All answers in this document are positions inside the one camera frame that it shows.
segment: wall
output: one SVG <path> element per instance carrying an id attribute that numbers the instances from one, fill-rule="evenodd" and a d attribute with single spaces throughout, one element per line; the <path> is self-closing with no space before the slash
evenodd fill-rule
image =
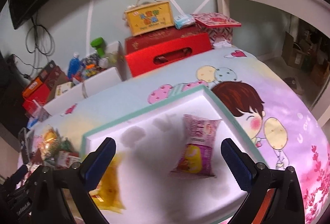
<path id="1" fill-rule="evenodd" d="M 290 14 L 249 0 L 230 0 L 229 8 L 230 17 L 242 23 L 242 27 L 233 30 L 235 45 L 261 56 L 261 61 L 281 55 Z"/>
<path id="2" fill-rule="evenodd" d="M 193 12 L 216 11 L 216 0 L 174 0 L 173 15 Z M 66 69 L 73 52 L 84 57 L 92 48 L 90 40 L 102 36 L 106 42 L 130 36 L 122 20 L 123 11 L 136 0 L 50 0 L 40 10 L 38 21 L 48 28 L 55 40 L 55 53 L 51 57 L 62 69 Z M 234 31 L 235 45 L 256 56 L 271 54 L 283 44 L 283 30 L 287 29 L 288 17 L 281 11 L 246 0 L 232 0 L 230 12 L 243 26 Z M 14 30 L 8 4 L 0 13 L 0 51 L 3 55 L 14 53 L 26 63 L 33 62 L 33 55 L 25 48 L 25 36 L 31 22 Z M 28 37 L 31 49 L 33 42 Z M 46 63 L 42 57 L 39 66 Z M 31 67 L 17 62 L 22 73 L 30 73 Z"/>

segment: blue package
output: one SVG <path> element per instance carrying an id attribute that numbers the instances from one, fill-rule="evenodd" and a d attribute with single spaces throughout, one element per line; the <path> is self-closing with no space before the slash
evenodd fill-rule
<path id="1" fill-rule="evenodd" d="M 195 23 L 192 15 L 179 15 L 174 18 L 174 24 L 177 29 L 190 26 Z"/>

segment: plastic bottle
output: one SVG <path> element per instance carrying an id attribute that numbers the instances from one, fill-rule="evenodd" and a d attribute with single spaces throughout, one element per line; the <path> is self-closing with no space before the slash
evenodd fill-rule
<path id="1" fill-rule="evenodd" d="M 69 62 L 68 77 L 71 80 L 72 76 L 75 75 L 80 67 L 79 54 L 74 53 L 73 58 Z"/>

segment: cartoon bedsheet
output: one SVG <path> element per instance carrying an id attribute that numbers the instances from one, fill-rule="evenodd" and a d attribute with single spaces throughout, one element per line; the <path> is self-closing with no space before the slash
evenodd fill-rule
<path id="1" fill-rule="evenodd" d="M 56 128 L 80 147 L 83 133 L 203 84 L 221 99 L 272 169 L 296 168 L 306 223 L 318 215 L 330 186 L 330 147 L 303 102 L 265 64 L 235 47 L 173 63 L 68 108 L 35 128 Z"/>

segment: yellow snack bag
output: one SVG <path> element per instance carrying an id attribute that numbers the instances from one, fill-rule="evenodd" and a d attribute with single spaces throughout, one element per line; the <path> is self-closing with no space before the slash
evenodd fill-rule
<path id="1" fill-rule="evenodd" d="M 61 141 L 58 138 L 57 133 L 52 127 L 49 126 L 49 128 L 45 131 L 43 141 L 37 145 L 40 149 L 42 160 L 44 161 L 46 158 L 52 158 L 55 155 L 60 143 Z"/>
<path id="2" fill-rule="evenodd" d="M 100 210 L 111 210 L 121 213 L 125 209 L 120 200 L 117 168 L 123 159 L 122 153 L 116 153 L 97 188 L 90 191 L 94 203 Z"/>

